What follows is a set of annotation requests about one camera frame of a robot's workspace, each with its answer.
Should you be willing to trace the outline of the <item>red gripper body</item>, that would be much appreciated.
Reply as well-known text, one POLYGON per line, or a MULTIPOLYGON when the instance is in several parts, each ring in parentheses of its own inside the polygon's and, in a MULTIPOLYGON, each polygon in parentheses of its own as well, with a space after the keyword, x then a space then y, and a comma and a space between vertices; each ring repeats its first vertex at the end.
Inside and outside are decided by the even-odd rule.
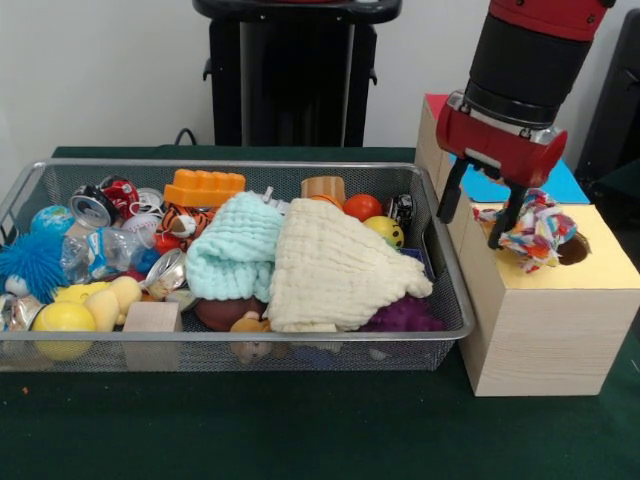
POLYGON ((499 169, 504 180, 525 187, 541 187, 561 159, 568 133, 551 133, 541 143, 487 124, 445 104, 439 114, 436 138, 442 150, 499 169))

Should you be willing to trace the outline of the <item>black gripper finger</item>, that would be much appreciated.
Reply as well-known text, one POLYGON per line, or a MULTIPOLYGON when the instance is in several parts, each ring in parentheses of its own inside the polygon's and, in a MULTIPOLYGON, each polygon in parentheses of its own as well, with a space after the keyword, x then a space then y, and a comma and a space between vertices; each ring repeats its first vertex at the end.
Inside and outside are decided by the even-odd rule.
POLYGON ((454 218, 462 193, 461 182, 468 167, 466 158, 457 158, 449 172, 437 210, 441 222, 451 222, 454 218))
POLYGON ((508 182, 507 186, 510 190, 509 199, 506 206, 498 214, 494 226, 490 232, 488 238, 488 246, 491 249, 499 249, 499 241, 501 235, 510 231, 518 220, 518 215, 521 210, 524 197, 525 187, 519 184, 508 182))

